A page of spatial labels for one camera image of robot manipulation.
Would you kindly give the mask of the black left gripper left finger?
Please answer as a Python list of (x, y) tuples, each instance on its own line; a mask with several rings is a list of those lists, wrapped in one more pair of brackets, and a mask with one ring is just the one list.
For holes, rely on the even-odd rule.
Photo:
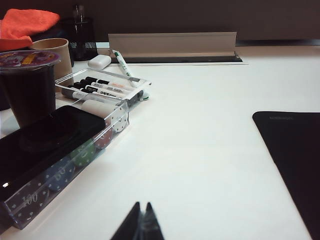
[(140, 203), (136, 202), (111, 237), (111, 240), (133, 240), (138, 230), (140, 215)]

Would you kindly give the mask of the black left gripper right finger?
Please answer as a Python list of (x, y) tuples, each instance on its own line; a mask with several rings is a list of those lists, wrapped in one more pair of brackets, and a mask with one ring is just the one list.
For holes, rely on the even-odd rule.
[(152, 204), (147, 203), (145, 213), (142, 215), (139, 229), (140, 240), (164, 240), (161, 227), (159, 225)]

